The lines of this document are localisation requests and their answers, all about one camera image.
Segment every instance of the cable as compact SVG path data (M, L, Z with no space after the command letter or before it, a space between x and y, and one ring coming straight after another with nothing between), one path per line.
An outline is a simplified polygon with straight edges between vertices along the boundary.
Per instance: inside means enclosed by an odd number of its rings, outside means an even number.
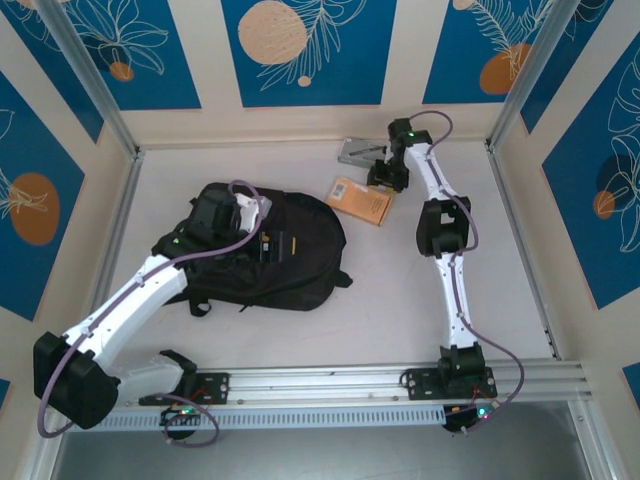
M154 396L155 397L166 398L167 400L175 400L175 401L177 401L179 403L183 403L185 405L191 405L196 410L198 410L200 413L202 413L205 417L207 417L209 420L211 420L211 423L213 423L213 426L216 429L216 432L213 434L213 437L211 437L209 440L207 440L205 442L201 442L201 443L178 442L178 441L174 440L173 438L171 438L169 436L169 427L173 423L176 422L176 419L180 419L180 418L184 418L184 417L188 417L189 416L189 415L178 414L175 417L170 418L167 421L167 423L165 423L164 430L162 431L162 434L167 439L167 443L169 445L173 445L175 447L181 447L181 448L202 448L202 447L208 447L209 445L213 445L215 443L215 441L218 439L218 436L220 435L220 425L218 425L216 417L214 417L213 414L209 410L204 408L202 405L198 405L196 402L194 402L192 400L189 400L187 398L182 398L182 397L179 397L177 395L171 395L169 393L158 393L158 394L155 394Z
M255 189L255 187L243 180L232 181L229 184L229 193L233 194L233 187L236 185L242 185L248 188L251 194L253 195L253 198L257 200L261 198L260 194ZM37 419L38 433L43 438L55 438L59 435L62 435L64 432L66 432L73 426L73 422L69 422L68 424L66 424L65 426L61 427L60 429L54 432L47 431L47 428L45 425L45 414L47 410L47 405L49 404L49 400L51 399L51 393L53 392L53 387L55 386L56 382L60 378L60 375L62 375L62 372L67 366L67 363L69 363L69 360L71 359L73 354L78 350L80 345L82 345L82 342L84 342L89 337L91 332L93 332L96 328L98 328L98 326L102 323L102 321L105 318L107 318L107 316L109 316L109 314L113 312L116 309L116 307L118 307L118 305L120 305L137 288L139 288L141 285L144 285L145 282L150 280L154 275L160 273L165 268L169 268L178 263L182 263L190 260L198 260L201 258L224 255L243 247L256 235L256 233L258 233L258 230L260 229L260 225L262 224L263 218L264 218L264 207L262 206L262 202L258 201L258 220L256 221L256 225L251 230L251 232L249 232L249 234L246 237L244 237L242 240L228 247L219 248L217 250L209 250L206 252L190 253L188 255L183 255L181 257L176 257L172 260L169 260L161 265L158 265L157 267L153 268L148 273L143 275L141 283L134 283L130 285L124 292L122 292L118 297L116 297L113 300L113 302L111 302L109 306L106 307L104 311L100 315L98 315L93 322L91 322L91 324L88 327L88 334L80 335L78 339L71 345L71 347L65 352L60 362L58 362L58 364L56 365L56 368L54 369L53 374L51 375L51 378L49 378L49 382L47 383L47 386L44 389L44 393L42 394L42 400L40 402L40 407L38 408L38 419ZM158 394L158 396L167 396L167 395L169 394L162 394L162 395ZM193 402L191 402L191 400L189 400L188 398L182 398L182 397L177 397L175 395L171 395L171 399L185 403L187 405L193 405Z
M461 257L463 253L465 252L471 252L473 250L475 250L476 248L478 248L478 245L480 244L480 237L478 236L478 228L476 226L475 221L473 220L473 217L471 216L471 212L469 211L469 209L464 205L464 203L462 203L462 201L455 195L453 195L452 193L450 193L449 191L446 190L446 188L444 187L444 182L442 181L442 178L440 178L440 175L438 174L433 161L435 160L435 157L431 154L431 152L433 151L433 149L439 145L440 143L444 142L449 135L451 135L451 132L453 131L453 120L451 119L451 117L449 115L447 115L444 112L441 112L439 110L424 110L422 112L418 112L415 115L412 115L411 117L409 117L409 120L413 120L416 117L419 117L421 115L427 115L427 114L435 114L435 115L439 115L441 117L443 117L445 120L447 120L447 122L449 123L449 129L447 130L447 132L440 137L438 140L436 140L435 142L433 142L429 148L427 149L427 153L426 153L426 159L427 159L427 164L429 165L429 169L431 170L431 173L433 173L433 176L436 179L436 182L438 183L438 188L439 190L450 200L452 200L453 202L455 202L455 204L460 208L460 210L462 210L462 212L464 213L465 217L467 217L467 220L469 221L469 225L471 226L471 230L473 231L473 244L470 247L464 247L461 248L460 250L458 250L456 253L453 254L453 257L451 257L451 262L449 263L449 266L451 268L451 282L453 284L453 293L454 293L454 297L455 297L455 302L456 302L456 308L458 309L458 316L460 318L460 321L462 321L462 324L465 326L465 328L467 330L469 330L473 335L475 335L476 338L478 338L479 340L482 340L484 343L491 345L493 348L500 350L501 352L505 353L506 355L508 355L509 357L511 357L513 359L514 362L516 362L516 365L518 365L518 369L520 370L520 380L518 381L518 385L516 386L516 388L514 389L514 391L511 393L511 395L509 395L507 397L507 399L502 402L500 404L500 406L498 408L496 408L493 413L489 416L489 418L487 418L484 421L481 421L475 425L473 425L472 427L467 429L467 432L473 431L479 427L481 427L482 425L484 425L485 423L487 423L490 419L492 419L493 417L495 417L497 414L501 413L502 411L504 411L504 409L506 407L508 407L511 402L513 402L513 399L520 393L520 391L522 390L522 387L524 385L524 380L525 380L525 371L524 371L524 365L522 364L522 361L514 354L512 353L510 350L506 349L505 347L503 347L502 345L497 344L496 342L494 342L493 340L488 339L487 337L485 337L484 335L478 333L478 331L476 329L474 329L471 324L469 323L469 321L466 318L466 314L462 308L462 301L460 299L460 293L458 291L458 282L456 280L456 266L455 266L455 261L457 257Z

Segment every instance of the metal bar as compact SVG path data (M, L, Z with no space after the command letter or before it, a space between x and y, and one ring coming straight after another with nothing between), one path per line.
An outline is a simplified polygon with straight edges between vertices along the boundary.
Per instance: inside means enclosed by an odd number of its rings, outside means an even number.
M525 361L527 381L516 401L591 399L579 362ZM490 362L499 399L513 390L519 375L510 362ZM413 365L424 368L426 365ZM406 365L225 370L231 375L229 401L210 411L226 429L326 428L343 426L440 425L444 405L468 399L410 401L399 386ZM479 399L478 403L488 402ZM165 407L130 406L114 410L88 432L157 431ZM211 429L207 422L185 430Z
M122 190L120 203L118 204L118 210L109 232L107 252L105 254L102 268L100 269L100 276L98 277L98 283L93 294L91 304L92 312L109 298L109 289L111 288L113 273L118 261L118 255L120 254L120 246L122 245L124 231L129 219L129 213L131 212L131 205L133 204L136 186L138 185L138 179L140 178L143 159L144 154L138 154L129 168L127 180Z
M590 399L591 391L578 362L525 361L527 376L516 401ZM224 370L231 375L227 407L371 407L407 404L451 405L468 399L410 401L400 376L407 368L428 365L314 367ZM489 362L498 386L498 399L515 389L519 370L507 361Z
M574 400L568 406L591 477L630 480L595 401Z
M160 409L117 410L89 432L154 431L162 429ZM265 430L276 428L344 428L344 427L405 427L412 425L444 425L442 406L396 405L393 407L323 407L323 408L210 408L221 429ZM213 430L208 419L200 416L187 420L175 430ZM72 431L81 432L74 427Z
M552 353L555 357L562 359L566 354L566 349L562 344L558 343L559 337L554 332L551 320L556 317L552 307L544 301L542 291L540 290L538 275L536 270L533 268L533 264L528 253L529 249L527 248L526 240L522 234L522 226L513 209L511 193L504 181L504 172L498 158L498 153L495 148L489 145L487 145L487 153L489 155L489 164L491 165L491 170L493 170L493 176L496 180L496 185L498 186L498 192L500 192L500 197L502 197L502 204L504 205L507 218L509 219L509 224L511 225L513 238L516 241L516 246L520 253L520 259L522 260L522 265L524 266L524 271L527 275L527 280L529 281L533 300L536 303L542 324L545 327L545 333L547 334Z
M133 157L137 153L133 135L120 115L118 104L102 75L67 17L64 7L57 0L33 0L33 3L100 115L112 128L121 147Z
M542 70L549 61L549 57L562 37L564 29L580 4L580 0L550 1L554 1L555 5L540 29L527 61L516 77L498 120L489 134L487 141L495 148L498 148L504 141L511 124L520 114L520 110L522 110Z

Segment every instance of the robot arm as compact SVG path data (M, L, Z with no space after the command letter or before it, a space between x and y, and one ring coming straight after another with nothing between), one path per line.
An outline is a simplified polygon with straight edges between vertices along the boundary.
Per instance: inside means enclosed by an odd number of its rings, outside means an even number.
M462 321L464 317L467 324L471 324L464 286L464 257L458 254L467 246L469 218L460 204L470 211L471 202L467 197L458 196L449 185L433 152L429 152L433 141L426 130L415 131L409 119L401 118L394 120L388 131L390 143L386 158L375 161L367 184L384 185L402 192L409 186L410 171L419 177L426 201L416 230L416 242L422 255L434 258L447 305L448 335L440 348L438 368L406 372L413 382L409 398L471 398L476 388L495 397L493 373L485 365L477 337Z
M419 173L423 187L425 189L425 196L427 198L427 202L423 207L422 215L420 218L420 226L418 237L419 242L422 243L423 248L421 248L420 253L423 255L433 254L434 261L436 267L438 269L438 275L440 276L440 280L442 281L442 288L444 290L444 298L447 306L447 318L449 320L449 328L448 328L448 343L447 348L451 348L452 345L457 346L458 348L467 348L472 347L475 342L478 341L475 335L473 335L469 330L467 330L460 320L460 315L458 312L458 306L456 304L456 297L454 293L454 289L458 290L458 298L462 304L463 314L466 320L471 323L471 319L469 316L469 305L467 303L467 293L464 286L464 270L463 263L464 257L462 255L455 255L455 251L460 248L466 246L467 237L468 237L468 224L466 223L466 218L464 217L464 213L462 216L458 215L457 207L455 203L447 197L443 192L448 192L449 195L454 196L457 193L451 188L449 182L447 182L444 174L440 170L440 165L438 165L437 160L433 153L431 153L431 166L427 163L427 150L429 148L428 143L419 143L405 150L405 164L409 167L411 171ZM468 203L468 199L461 199L463 202L466 201ZM427 238L429 233L427 233L427 229L429 226L434 226L434 222L439 222L442 218L442 214L454 215L454 222L449 224L450 228L454 230L451 233L451 237L453 241L451 242L455 248L454 252L451 252L447 249L446 245L442 243L436 244L433 238ZM458 221L462 228L458 228L455 226L456 221ZM441 225L441 230L447 228L447 225ZM453 279L451 278L451 262L455 264L455 272L456 272L456 281L454 284Z
M264 197L260 201L266 215L271 202ZM169 265L147 280L146 274L170 259L216 248L215 244L203 243L203 238L213 239L222 233L228 244L234 235L246 237L256 228L260 210L256 199L222 192L204 198L198 205L202 207L194 208L190 217L192 232L188 227L184 233L169 234L170 241L164 242L168 246L148 257L133 278L98 310L62 336L47 332L36 342L34 389L40 398L63 357L72 345L81 342L64 365L49 397L52 407L81 428L100 423L117 404L156 393L173 392L182 397L193 393L189 390L197 367L173 351L160 352L133 367L119 368L115 360L131 336L188 283L187 271L180 264ZM127 291L131 293L121 298ZM109 313L91 329L95 319L106 312Z

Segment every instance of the white floor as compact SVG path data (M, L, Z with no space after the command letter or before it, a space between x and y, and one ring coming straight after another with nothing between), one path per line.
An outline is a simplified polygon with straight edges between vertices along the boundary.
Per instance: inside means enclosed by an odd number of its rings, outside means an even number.
M190 211L209 182L247 180L324 199L335 178L364 182L366 170L336 161L338 142L267 144L146 153L112 290L129 279L157 239ZM480 142L438 148L452 186L471 198L481 246L465 256L475 327L522 358L548 358L549 346L489 162ZM445 310L440 281L418 253L423 202L417 182L396 196L383 227L339 214L348 245L343 270L354 279L307 313L215 302L204 318L186 304L163 307L127 345L127 356L172 348L201 367L243 368L433 361ZM504 358L484 347L488 359Z

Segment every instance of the purple cable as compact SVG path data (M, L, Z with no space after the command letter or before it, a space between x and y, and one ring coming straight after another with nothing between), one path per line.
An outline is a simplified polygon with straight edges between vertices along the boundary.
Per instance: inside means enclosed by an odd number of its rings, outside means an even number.
M436 145L440 144L441 142L446 140L449 137L449 135L451 135L451 132L453 131L453 120L451 119L451 117L449 115L447 115L446 113L441 112L439 110L424 110L422 112L416 113L415 115L412 115L411 117L409 117L409 120L413 120L416 117L419 117L421 115L427 115L427 114L440 115L445 120L447 120L447 122L449 123L449 129L447 130L447 132L442 137L440 137L438 140L436 140L435 142L433 142L429 146L429 148L427 149L427 154L426 154L427 164L429 165L431 173L433 173L433 176L435 177L436 182L438 183L438 187L442 188L444 184L442 182L442 179L440 178L440 175L438 175L438 172L437 172L435 166L433 165L433 159L431 158L431 152L436 147ZM460 293L458 292L458 283L457 283L457 280L456 280L455 261L456 261L456 258L457 257L461 257L464 252L471 252L471 251L475 250L476 248L478 248L478 245L480 244L480 237L478 236L478 227L476 226L476 223L473 220L473 217L471 216L471 212L464 205L464 203L462 203L462 201L458 197L456 197L455 195L452 195L450 192L448 192L444 188L441 189L441 192L447 198L449 198L450 200L453 200L455 202L455 204L460 208L460 210L462 210L462 212L464 213L465 217L467 217L467 220L469 221L469 225L471 226L471 230L473 231L473 244L470 247L464 247L464 248L458 250L453 255L453 257L451 258L451 263L450 263L451 281L453 283L453 293L454 293L454 297L455 297L455 301L456 301L456 307L458 308L458 314L460 316L460 320L462 321L463 325L467 328L467 330L469 330L473 335L475 335L476 338L478 338L479 340L482 340L484 343L486 343L488 345L491 345L493 348L495 348L497 350L500 350L501 352L503 352L506 355L508 355L509 357L511 357L513 359L513 361L516 362L516 364L518 365L518 369L520 370L520 380L518 381L518 385L516 386L514 391L511 393L511 395L509 395L507 397L507 399L504 402L502 402L502 404L500 404L500 406L498 408L496 408L494 410L493 414L491 414L486 420L481 421L481 422L473 425L472 427L469 427L468 429L466 429L467 432L471 432L471 431L475 430L476 428L479 428L482 425L484 425L485 423L487 423L488 420L494 418L500 412L503 412L504 409L506 407L508 407L511 404L511 402L513 402L513 399L520 393L520 391L522 390L522 387L524 385L525 371L524 371L524 365L522 364L522 361L514 353L512 353L510 350L506 349L502 345L498 345L493 340L490 340L487 337L485 337L484 335L478 333L478 331L471 326L471 324L469 323L469 321L467 320L467 318L465 316L465 312L462 309L462 301L460 299Z
M234 180L233 182L231 182L229 184L229 193L233 193L233 187L236 186L236 185L245 186L246 188L249 189L249 191L253 195L253 198L255 198L255 199L259 199L260 198L260 194L255 189L255 187L253 185L250 185L249 183L243 181L243 180ZM258 233L258 230L260 229L260 225L262 224L263 217L264 217L264 207L262 206L262 202L258 201L258 220L256 222L256 225L253 228L253 230L251 230L249 235L244 237L239 242L237 242L237 243L235 243L233 245L230 245L228 247L220 248L218 250L209 250L207 252L190 253L188 255L183 255L181 257L174 258L172 260L169 260L169 261L167 261L167 262L165 262L165 263L163 263L161 265L158 265L157 267L153 268L151 271L149 271L149 273L146 273L145 275L142 276L142 283L141 284L138 284L138 283L132 284L131 286L129 286L129 288L127 288L124 292L122 292L122 294L120 294L115 300L113 300L113 302L111 302L111 304L107 308L105 308L104 311L100 315L98 315L96 317L96 319L89 325L89 328L88 328L89 332L93 332L96 328L98 328L98 325L100 325L102 323L102 321L111 312L113 312L116 309L116 307L118 307L118 305L120 305L129 295L131 295L140 285L142 285L145 282L147 282L154 275L158 274L159 272L161 272L165 268L169 268L169 267L172 267L172 266L176 265L177 263L182 263L182 262L186 262L186 261L189 261L189 260L198 260L198 259L201 259L201 258L214 257L214 256L217 256L217 255L224 255L226 253L232 252L234 250L237 250L238 248L243 247L244 245L246 245L256 235L256 233ZM63 355L63 357L60 360L60 362L58 363L58 365L56 365L56 368L54 369L53 374L51 375L51 378L49 378L49 382L47 383L47 386L44 389L44 393L42 394L42 401L40 402L40 407L38 408L38 421L37 421L38 433L43 438L55 438L55 437L57 437L59 435L62 435L64 432L66 432L67 430L69 430L73 426L73 422L69 422L64 427L61 427L60 429L56 430L55 432L49 432L49 431L47 431L47 428L46 428L46 425L45 425L45 413L46 413L46 410L47 410L47 405L49 405L49 400L51 399L51 393L53 392L53 387L55 386L56 382L60 378L60 375L62 374L63 370L67 366L67 363L69 363L69 360L71 359L73 354L78 350L78 348L80 347L82 342L84 342L86 339L87 339L87 335L84 335L84 334L80 335L78 337L78 339L73 343L73 345L71 345L69 350L67 350L67 352ZM189 404L189 405L193 405L193 402L191 402L189 399L181 398L181 397L175 397L173 395L172 395L172 397L174 397L173 398L174 400L177 399L180 402L183 402L183 403L186 403L186 404Z
M218 422L216 420L216 417L214 417L211 412L209 410L207 410L206 408L204 408L202 405L198 405L196 402L194 402L193 400L189 400L188 398L182 398L182 397L178 397L177 395L171 395L169 393L157 393L155 395L153 395L154 397L162 397L162 398L166 398L167 400L174 400L180 403L184 403L185 405L191 405L192 407L194 407L196 410L198 410L200 413L202 413L205 417L207 417L209 420L211 420L211 423L213 423L213 426L216 429L216 432L213 434L213 437L211 437L209 440L207 440L206 442L201 442L201 443L187 443L187 442L178 442L176 440L174 440L173 438L171 438L169 436L169 427L179 418L184 418L184 417L188 417L188 415L176 415L175 417L171 418L164 426L164 430L162 431L162 434L164 435L164 437L167 439L167 443L169 445L173 445L175 447L181 447L181 448L202 448L202 447L208 447L209 445L213 445L216 440L218 439L218 436L220 435L220 426L218 425Z

